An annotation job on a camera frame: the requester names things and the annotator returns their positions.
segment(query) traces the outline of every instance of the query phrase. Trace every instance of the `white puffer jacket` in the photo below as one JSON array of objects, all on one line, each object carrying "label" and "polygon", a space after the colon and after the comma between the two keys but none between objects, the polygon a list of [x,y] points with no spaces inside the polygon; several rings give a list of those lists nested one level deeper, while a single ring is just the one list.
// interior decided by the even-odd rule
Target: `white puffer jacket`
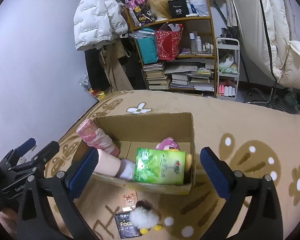
[{"label": "white puffer jacket", "polygon": [[128,25],[116,0],[81,0],[74,14],[74,40],[77,50],[100,49],[111,44]]}]

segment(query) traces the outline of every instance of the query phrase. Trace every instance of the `cardboard box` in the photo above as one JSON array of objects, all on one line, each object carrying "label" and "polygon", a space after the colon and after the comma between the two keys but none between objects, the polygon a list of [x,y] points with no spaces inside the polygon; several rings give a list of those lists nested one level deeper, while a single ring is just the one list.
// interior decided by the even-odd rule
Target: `cardboard box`
[{"label": "cardboard box", "polygon": [[[129,182],[94,173],[96,179],[133,190],[161,194],[189,194],[195,178],[194,128],[191,113],[116,115],[100,117],[94,121],[119,147],[119,159],[135,162],[137,148],[155,148],[167,137],[173,137],[181,151],[192,155],[191,174],[185,178],[184,185],[181,186]],[[81,141],[72,161],[80,159],[87,149],[87,144]]]}]

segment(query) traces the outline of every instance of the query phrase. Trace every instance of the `bolt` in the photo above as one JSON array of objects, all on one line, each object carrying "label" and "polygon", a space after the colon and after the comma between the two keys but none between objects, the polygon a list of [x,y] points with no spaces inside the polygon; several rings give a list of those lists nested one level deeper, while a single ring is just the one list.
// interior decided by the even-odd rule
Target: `bolt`
[{"label": "bolt", "polygon": [[34,176],[33,175],[30,175],[29,177],[28,177],[28,181],[33,181],[34,180]]},{"label": "bolt", "polygon": [[234,175],[235,175],[236,177],[238,177],[238,178],[241,178],[243,174],[242,174],[241,171],[235,171],[235,172],[234,172]]},{"label": "bolt", "polygon": [[57,172],[57,178],[62,178],[63,176],[65,175],[65,172],[64,171],[59,171],[59,172]]},{"label": "bolt", "polygon": [[272,180],[271,176],[269,176],[269,175],[266,175],[265,179],[266,179],[266,181],[271,181]]}]

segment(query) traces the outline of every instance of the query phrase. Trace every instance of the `red patterned bag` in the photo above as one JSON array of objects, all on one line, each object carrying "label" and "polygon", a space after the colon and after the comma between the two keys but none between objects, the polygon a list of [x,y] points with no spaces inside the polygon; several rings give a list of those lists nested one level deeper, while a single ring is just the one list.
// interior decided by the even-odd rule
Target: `red patterned bag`
[{"label": "red patterned bag", "polygon": [[173,60],[179,54],[179,43],[182,38],[182,28],[179,32],[168,31],[168,24],[164,24],[155,31],[155,43],[158,57],[161,60]]}]

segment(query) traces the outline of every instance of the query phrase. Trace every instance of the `green package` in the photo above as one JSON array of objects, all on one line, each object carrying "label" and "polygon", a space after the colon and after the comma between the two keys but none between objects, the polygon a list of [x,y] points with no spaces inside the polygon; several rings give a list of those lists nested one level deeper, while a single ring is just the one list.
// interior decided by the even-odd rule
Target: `green package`
[{"label": "green package", "polygon": [[183,185],[186,153],[138,148],[135,182]]}]

